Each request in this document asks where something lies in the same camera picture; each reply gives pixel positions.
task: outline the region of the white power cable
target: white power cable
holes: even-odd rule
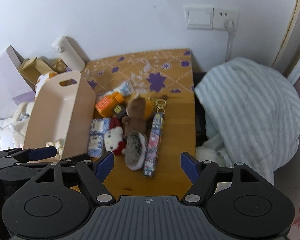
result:
[[[227,50],[226,50],[226,62],[229,61],[232,50],[232,41],[234,39],[234,22],[232,20],[225,20],[225,28],[228,32],[228,42],[227,42]]]

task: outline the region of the white wall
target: white wall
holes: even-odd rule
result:
[[[225,58],[227,33],[187,30],[183,6],[240,10],[232,57],[274,61],[296,0],[0,0],[0,53],[54,58],[52,41],[74,38],[84,60],[150,49],[189,47],[203,70]]]

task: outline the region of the beige plastic basket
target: beige plastic basket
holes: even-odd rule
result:
[[[67,80],[75,80],[76,84],[62,86]],[[95,92],[79,71],[48,80],[34,104],[24,149],[45,147],[46,142],[65,139],[62,158],[87,152],[95,100]]]

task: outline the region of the squirrel plush toy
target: squirrel plush toy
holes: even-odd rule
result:
[[[146,149],[146,120],[154,115],[153,101],[136,95],[127,105],[127,115],[122,118],[124,136],[127,138],[124,160],[131,170],[143,167]]]

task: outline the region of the wooden table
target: wooden table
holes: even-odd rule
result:
[[[168,95],[165,123],[155,176],[144,177],[142,170],[131,171],[123,156],[115,156],[114,168],[104,181],[119,195],[178,195],[181,198],[191,182],[180,166],[180,154],[195,154],[195,114],[193,78],[188,49],[148,51],[94,60],[87,68],[88,81],[97,94],[129,80],[136,92],[151,98]]]

